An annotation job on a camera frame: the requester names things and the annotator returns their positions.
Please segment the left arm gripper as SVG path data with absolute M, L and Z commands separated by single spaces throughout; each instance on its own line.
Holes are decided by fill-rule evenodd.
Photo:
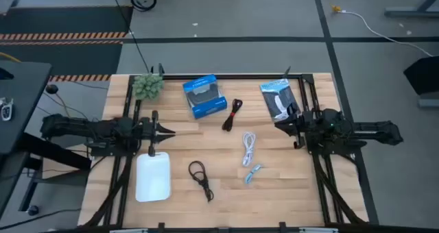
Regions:
M 154 145 L 157 136 L 156 133 L 157 123 L 158 123 L 158 112 L 156 110 L 152 111 L 151 118 L 143 117 L 139 120 L 139 125 L 141 126 L 141 133 L 139 135 L 139 147 L 141 146 L 143 140 L 148 140 L 150 142 L 150 146 L 148 147 L 148 152 L 147 152 L 149 157 L 154 157 L 156 155 Z M 158 124 L 158 132 L 161 133 L 158 136 L 159 142 L 175 136 L 174 135 L 175 131 L 163 127 L 160 123 Z

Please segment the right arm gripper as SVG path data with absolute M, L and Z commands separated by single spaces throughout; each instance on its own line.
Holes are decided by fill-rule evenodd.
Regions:
M 300 116 L 298 116 L 297 109 L 293 104 L 287 107 L 288 118 L 277 121 L 274 125 L 279 126 L 279 129 L 288 134 L 289 136 L 295 136 L 294 148 L 300 149 L 305 146 L 305 137 L 300 133 L 310 132 L 314 122 L 314 111 L 305 110 Z

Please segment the bagged black item with label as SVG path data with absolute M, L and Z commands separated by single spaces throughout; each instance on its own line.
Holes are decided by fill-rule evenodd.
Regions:
M 301 113 L 288 79 L 278 79 L 260 85 L 273 122 L 283 121 L 291 114 Z

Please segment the white plastic bin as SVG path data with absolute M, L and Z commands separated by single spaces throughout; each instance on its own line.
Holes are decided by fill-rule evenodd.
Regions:
M 171 196 L 171 162 L 169 154 L 141 154 L 137 158 L 135 198 L 138 202 L 166 200 Z

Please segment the green potted artificial plant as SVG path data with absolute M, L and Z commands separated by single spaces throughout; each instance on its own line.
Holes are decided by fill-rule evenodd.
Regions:
M 133 91 L 138 100 L 155 99 L 163 88 L 163 78 L 156 74 L 143 74 L 134 77 Z

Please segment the blue retail box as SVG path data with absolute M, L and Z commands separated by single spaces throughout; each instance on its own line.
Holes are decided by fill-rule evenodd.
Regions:
M 227 100 L 214 74 L 186 82 L 182 88 L 195 119 L 227 109 Z

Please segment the black angular floor object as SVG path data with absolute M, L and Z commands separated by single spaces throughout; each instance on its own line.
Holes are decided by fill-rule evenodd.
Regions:
M 404 70 L 417 95 L 439 91 L 439 56 L 421 58 Z

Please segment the black desk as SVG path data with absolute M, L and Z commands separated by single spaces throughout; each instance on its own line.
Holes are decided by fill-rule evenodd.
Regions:
M 0 115 L 0 218 L 25 168 L 39 170 L 42 162 L 32 154 L 89 171 L 91 161 L 59 145 L 25 132 L 49 80 L 52 65 L 42 62 L 0 60 L 0 70 L 12 74 L 0 79 L 0 98 L 12 101 L 12 118 Z

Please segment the black mat with hazard stripes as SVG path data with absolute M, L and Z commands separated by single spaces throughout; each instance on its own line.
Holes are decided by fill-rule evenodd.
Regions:
M 12 8 L 0 14 L 0 60 L 52 65 L 53 81 L 108 81 L 117 72 L 130 6 Z

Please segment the grey table foot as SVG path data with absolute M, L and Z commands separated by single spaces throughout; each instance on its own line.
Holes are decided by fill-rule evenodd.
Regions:
M 437 0 L 424 0 L 416 8 L 386 8 L 384 16 L 388 18 L 439 19 L 439 10 L 429 10 Z

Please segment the black aluminium table frame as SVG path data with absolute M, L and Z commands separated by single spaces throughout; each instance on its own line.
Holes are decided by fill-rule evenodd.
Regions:
M 155 101 L 136 103 L 128 96 L 130 75 L 111 77 L 103 117 L 122 114 L 148 117 L 159 113 L 161 124 L 176 136 L 157 145 L 171 161 L 171 196 L 162 201 L 135 198 L 136 160 L 108 157 L 88 179 L 79 224 L 91 219 L 124 167 L 130 168 L 124 186 L 103 218 L 123 228 L 257 228 L 322 226 L 344 223 L 347 216 L 322 187 L 314 161 L 294 139 L 276 129 L 259 89 L 274 74 L 219 74 L 227 100 L 241 99 L 230 132 L 221 129 L 228 111 L 195 119 L 183 93 L 189 75 L 167 75 Z

